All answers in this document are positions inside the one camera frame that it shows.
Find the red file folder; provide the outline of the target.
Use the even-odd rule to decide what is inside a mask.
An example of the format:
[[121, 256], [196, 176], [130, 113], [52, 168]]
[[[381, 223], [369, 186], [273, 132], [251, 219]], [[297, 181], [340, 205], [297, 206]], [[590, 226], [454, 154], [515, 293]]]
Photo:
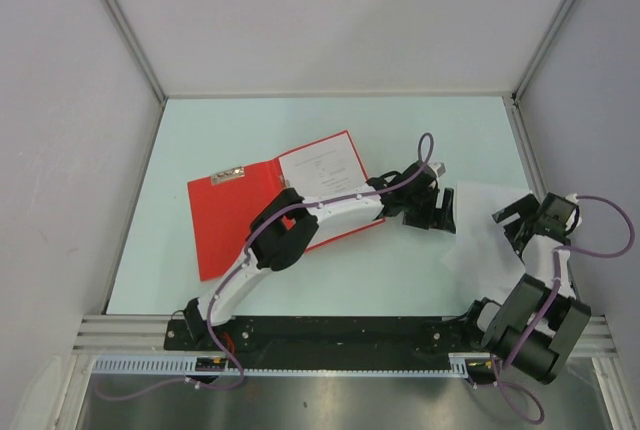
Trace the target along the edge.
[[[187, 183], [202, 282], [225, 273], [240, 253], [251, 221], [280, 191], [290, 187], [282, 176], [279, 156], [245, 165], [243, 178], [212, 185], [209, 176]], [[357, 188], [319, 198], [352, 194]]]

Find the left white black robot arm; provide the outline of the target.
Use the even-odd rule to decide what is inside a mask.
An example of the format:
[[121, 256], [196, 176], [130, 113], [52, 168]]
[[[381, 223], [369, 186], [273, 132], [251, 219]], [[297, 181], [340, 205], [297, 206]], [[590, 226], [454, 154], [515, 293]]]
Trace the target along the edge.
[[266, 277], [295, 265], [310, 248], [400, 216], [405, 225], [456, 231], [454, 191], [441, 187], [443, 164], [417, 161], [333, 195], [304, 195], [295, 186], [257, 206], [240, 191], [229, 198], [192, 202], [202, 269], [211, 268], [211, 289], [183, 309], [186, 337], [197, 348], [214, 347], [221, 326]]

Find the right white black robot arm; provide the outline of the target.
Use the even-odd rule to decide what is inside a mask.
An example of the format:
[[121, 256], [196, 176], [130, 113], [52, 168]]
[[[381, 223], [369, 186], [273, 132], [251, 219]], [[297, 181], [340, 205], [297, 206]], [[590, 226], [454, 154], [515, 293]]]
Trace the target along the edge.
[[506, 367], [549, 384], [559, 374], [591, 318], [591, 308], [560, 293], [570, 233], [580, 216], [575, 200], [554, 193], [529, 194], [492, 215], [525, 265], [502, 303], [473, 302], [461, 326], [463, 343], [486, 351]]

